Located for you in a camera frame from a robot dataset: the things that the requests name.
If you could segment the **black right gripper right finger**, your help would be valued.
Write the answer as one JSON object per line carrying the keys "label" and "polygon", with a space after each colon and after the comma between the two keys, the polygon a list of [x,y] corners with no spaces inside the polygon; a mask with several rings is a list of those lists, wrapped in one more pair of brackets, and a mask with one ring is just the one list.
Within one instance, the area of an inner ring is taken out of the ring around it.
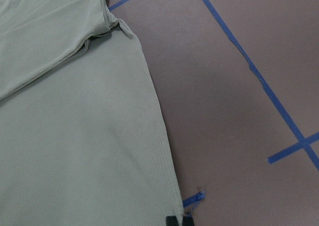
{"label": "black right gripper right finger", "polygon": [[194,220],[192,217],[183,217],[182,226],[194,226]]}

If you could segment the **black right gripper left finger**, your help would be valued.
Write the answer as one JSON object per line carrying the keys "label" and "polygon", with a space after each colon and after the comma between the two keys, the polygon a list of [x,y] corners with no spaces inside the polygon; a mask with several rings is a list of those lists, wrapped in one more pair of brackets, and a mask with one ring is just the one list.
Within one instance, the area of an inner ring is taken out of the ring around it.
{"label": "black right gripper left finger", "polygon": [[166,226],[178,226],[178,220],[176,216],[167,216],[165,219]]}

